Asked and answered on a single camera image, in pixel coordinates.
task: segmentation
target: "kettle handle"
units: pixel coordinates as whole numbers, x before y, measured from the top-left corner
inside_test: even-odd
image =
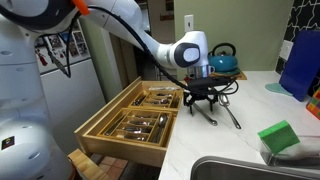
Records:
[[[230,44],[230,43],[220,43],[220,44],[216,45],[210,53],[212,53],[212,55],[216,55],[215,51],[216,51],[219,47],[222,47],[222,46],[229,46],[229,47],[232,49],[232,56],[235,56],[235,55],[236,55],[236,48],[234,47],[234,45],[232,45],[232,44]]]

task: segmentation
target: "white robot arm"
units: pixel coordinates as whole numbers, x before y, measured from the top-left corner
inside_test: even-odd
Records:
[[[205,34],[189,32],[175,44],[160,44],[143,31],[134,0],[0,0],[0,179],[71,177],[74,168],[50,133],[34,42],[67,30],[78,12],[76,2],[89,7],[84,18],[143,48],[103,10],[120,16],[162,66],[200,67],[200,77],[208,74]]]

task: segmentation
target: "open drawer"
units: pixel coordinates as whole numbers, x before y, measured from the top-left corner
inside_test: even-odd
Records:
[[[138,78],[75,131],[82,151],[87,155],[95,153],[161,167],[182,93],[171,82]],[[167,96],[169,106],[140,106],[144,99],[158,100],[154,97],[157,94]],[[163,117],[167,118],[167,123],[159,128]],[[137,134],[132,128],[142,132]]]

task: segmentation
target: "teal kettle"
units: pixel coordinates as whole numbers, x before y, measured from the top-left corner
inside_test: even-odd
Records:
[[[225,51],[216,53],[217,49],[223,46],[230,47],[232,54],[227,54]],[[231,72],[238,68],[238,60],[235,57],[236,48],[230,43],[221,43],[216,45],[208,54],[209,65],[214,67],[215,72]]]

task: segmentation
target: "white countertop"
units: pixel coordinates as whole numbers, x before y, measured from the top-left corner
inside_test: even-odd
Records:
[[[181,105],[159,179],[190,179],[194,162],[204,156],[265,164],[257,133],[282,120],[298,136],[320,135],[320,121],[305,108],[308,98],[299,102],[265,89],[266,84],[279,82],[280,75],[273,71],[245,74],[248,80],[238,80],[238,92],[228,96],[229,109],[242,129],[235,128],[226,109],[217,103],[210,112],[208,101],[196,102],[218,126],[210,125],[195,108],[191,116],[189,108]]]

